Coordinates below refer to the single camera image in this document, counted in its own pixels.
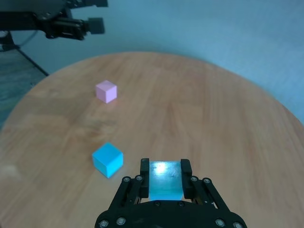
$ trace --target table surface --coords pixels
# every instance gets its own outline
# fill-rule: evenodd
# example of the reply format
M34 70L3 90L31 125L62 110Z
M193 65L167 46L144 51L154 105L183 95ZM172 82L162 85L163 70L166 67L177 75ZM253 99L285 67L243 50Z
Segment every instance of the table surface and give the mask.
M118 98L95 97L103 80ZM124 166L110 179L91 154L110 141ZM304 224L304 128L241 77L156 53L91 58L39 83L0 136L2 228L93 227L140 159L190 159L248 227Z

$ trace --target blue cube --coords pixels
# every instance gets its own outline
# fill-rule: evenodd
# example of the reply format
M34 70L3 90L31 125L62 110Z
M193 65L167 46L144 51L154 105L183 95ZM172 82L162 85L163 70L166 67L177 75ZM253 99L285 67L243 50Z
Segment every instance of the blue cube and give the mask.
M150 200L181 200L182 196L180 161L151 161Z
M107 142L92 154L93 164L104 176L110 178L123 166L123 153Z

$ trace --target gray carpet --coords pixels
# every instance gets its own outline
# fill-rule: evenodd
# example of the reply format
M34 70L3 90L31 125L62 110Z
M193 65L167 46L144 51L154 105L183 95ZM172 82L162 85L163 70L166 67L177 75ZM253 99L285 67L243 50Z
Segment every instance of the gray carpet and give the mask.
M19 100L43 78L18 51L0 52L0 130Z

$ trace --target light blue wall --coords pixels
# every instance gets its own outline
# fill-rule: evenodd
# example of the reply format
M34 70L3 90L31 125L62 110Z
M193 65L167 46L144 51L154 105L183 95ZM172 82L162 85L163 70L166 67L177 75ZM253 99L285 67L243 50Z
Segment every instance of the light blue wall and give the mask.
M269 91L304 123L302 0L109 0L73 10L103 17L105 35L48 40L22 48L49 73L79 60L121 51L186 55L233 71ZM15 32L21 43L31 32Z

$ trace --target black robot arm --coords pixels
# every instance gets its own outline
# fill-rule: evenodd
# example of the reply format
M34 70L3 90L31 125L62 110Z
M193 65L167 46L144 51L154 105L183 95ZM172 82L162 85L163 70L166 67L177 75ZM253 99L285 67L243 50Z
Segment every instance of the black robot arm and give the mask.
M0 0L0 31L41 30L47 38L83 40L87 32L103 34L102 18L73 19L70 9L96 5L107 0Z
M100 214L95 228L247 228L243 219L231 212L211 179L192 176L189 160L182 159L182 200L154 200L149 197L149 159L141 160L140 175L124 177L109 209Z

